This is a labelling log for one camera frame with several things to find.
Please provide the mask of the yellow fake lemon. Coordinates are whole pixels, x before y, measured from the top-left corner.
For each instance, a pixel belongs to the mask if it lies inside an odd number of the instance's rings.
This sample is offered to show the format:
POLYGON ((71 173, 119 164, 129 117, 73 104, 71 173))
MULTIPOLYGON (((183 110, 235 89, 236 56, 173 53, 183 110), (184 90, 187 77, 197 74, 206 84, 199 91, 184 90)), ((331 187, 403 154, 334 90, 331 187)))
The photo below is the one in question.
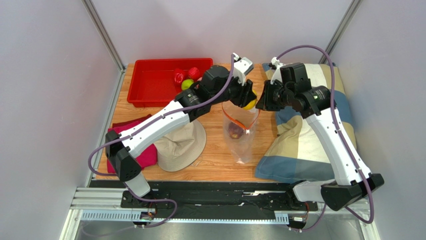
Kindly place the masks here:
POLYGON ((250 101, 246 106, 244 106, 242 109, 246 110, 246 111, 250 111, 251 109, 253 109, 257 103, 257 92, 255 90, 252 91, 255 95, 255 99, 250 101))

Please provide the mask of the clear zip top bag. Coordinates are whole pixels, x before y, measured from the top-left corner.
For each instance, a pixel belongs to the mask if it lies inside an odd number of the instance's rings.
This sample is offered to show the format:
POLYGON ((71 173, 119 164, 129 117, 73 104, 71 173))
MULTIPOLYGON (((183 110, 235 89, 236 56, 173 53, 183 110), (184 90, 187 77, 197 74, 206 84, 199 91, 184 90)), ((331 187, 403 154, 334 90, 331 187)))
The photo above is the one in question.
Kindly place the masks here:
POLYGON ((222 131, 225 144, 237 164, 252 160, 252 149, 260 111, 240 108, 230 101, 221 104, 222 131))

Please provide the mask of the red fake strawberry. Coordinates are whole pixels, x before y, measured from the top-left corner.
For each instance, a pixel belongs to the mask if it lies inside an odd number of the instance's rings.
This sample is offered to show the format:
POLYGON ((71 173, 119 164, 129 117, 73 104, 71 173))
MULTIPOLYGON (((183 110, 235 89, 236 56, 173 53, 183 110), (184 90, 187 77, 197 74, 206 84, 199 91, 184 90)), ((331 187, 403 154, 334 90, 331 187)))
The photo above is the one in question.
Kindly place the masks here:
POLYGON ((201 71, 197 67, 192 67, 187 71, 187 76, 189 79, 197 81, 202 77, 201 71))

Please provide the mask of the red fake bell pepper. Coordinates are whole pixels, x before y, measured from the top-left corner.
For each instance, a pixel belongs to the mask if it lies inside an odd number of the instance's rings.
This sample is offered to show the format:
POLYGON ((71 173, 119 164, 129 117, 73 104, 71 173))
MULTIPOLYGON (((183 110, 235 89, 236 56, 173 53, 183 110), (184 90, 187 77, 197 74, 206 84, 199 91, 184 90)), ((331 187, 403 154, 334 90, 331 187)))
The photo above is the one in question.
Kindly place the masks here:
POLYGON ((173 71, 173 82, 176 86, 180 86, 187 79, 187 74, 180 68, 175 68, 173 71))

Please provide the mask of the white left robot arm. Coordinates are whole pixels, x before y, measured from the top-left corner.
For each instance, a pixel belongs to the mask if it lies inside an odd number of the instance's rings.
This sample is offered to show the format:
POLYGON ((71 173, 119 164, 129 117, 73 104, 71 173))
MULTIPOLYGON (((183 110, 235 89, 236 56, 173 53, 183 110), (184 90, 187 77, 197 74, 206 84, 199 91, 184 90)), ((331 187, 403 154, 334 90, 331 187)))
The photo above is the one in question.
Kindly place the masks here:
POLYGON ((136 160, 148 146, 209 113, 215 104, 230 101, 243 108, 255 100, 253 83, 246 78, 253 69, 253 64, 241 61, 236 62, 231 70, 213 65, 204 72, 200 81, 181 91, 149 119, 121 133, 109 131, 105 136, 105 154, 129 192, 142 198, 151 190, 136 160))

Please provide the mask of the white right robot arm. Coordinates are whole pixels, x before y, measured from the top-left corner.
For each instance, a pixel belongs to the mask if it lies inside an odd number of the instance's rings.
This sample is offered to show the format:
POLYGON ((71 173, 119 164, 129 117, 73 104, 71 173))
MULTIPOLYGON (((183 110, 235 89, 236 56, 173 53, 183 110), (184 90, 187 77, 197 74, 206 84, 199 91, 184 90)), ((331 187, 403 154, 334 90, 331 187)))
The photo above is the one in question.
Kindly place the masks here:
POLYGON ((277 138, 255 169, 255 177, 292 184, 290 198, 320 202, 339 211, 384 184, 351 142, 351 115, 340 82, 331 91, 323 64, 272 63, 260 110, 275 112, 277 138))

